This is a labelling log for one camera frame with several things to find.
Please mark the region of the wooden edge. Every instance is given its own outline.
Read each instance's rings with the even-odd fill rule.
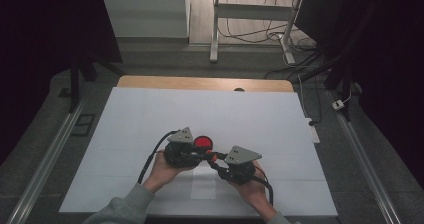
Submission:
[[[294,92],[286,80],[256,80],[201,77],[122,76],[117,87],[186,90],[228,90],[241,88],[252,92]]]

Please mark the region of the white board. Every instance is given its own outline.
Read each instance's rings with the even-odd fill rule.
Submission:
[[[124,197],[162,136],[184,127],[194,138],[209,136],[215,151],[238,145],[262,154],[283,215],[337,216],[296,93],[143,88],[113,89],[60,212],[97,212]],[[206,163],[156,195],[148,214],[257,215]]]

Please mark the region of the human hand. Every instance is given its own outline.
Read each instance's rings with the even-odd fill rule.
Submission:
[[[265,172],[259,163],[255,160],[253,161],[253,165],[256,167],[255,176],[264,180]],[[271,203],[266,199],[265,186],[262,183],[253,180],[242,185],[233,182],[228,183],[240,193],[240,196],[245,202],[256,210],[265,223],[271,220],[275,213],[277,213]]]
[[[175,168],[170,166],[163,154],[164,150],[156,153],[155,162],[149,177],[144,181],[143,186],[152,193],[156,193],[164,185],[170,183],[174,178],[183,171],[188,171],[194,167]]]

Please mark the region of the black cloth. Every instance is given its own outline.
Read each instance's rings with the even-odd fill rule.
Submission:
[[[358,43],[360,105],[424,187],[423,1],[383,0]]]
[[[0,163],[31,123],[53,75],[92,54],[122,62],[103,0],[0,0]]]

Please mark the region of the sleeve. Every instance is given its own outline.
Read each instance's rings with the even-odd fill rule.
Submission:
[[[114,197],[106,207],[90,216],[83,224],[142,224],[146,220],[146,208],[154,197],[153,193],[137,183],[126,197]]]
[[[277,212],[271,220],[269,220],[266,224],[291,224],[281,212]]]

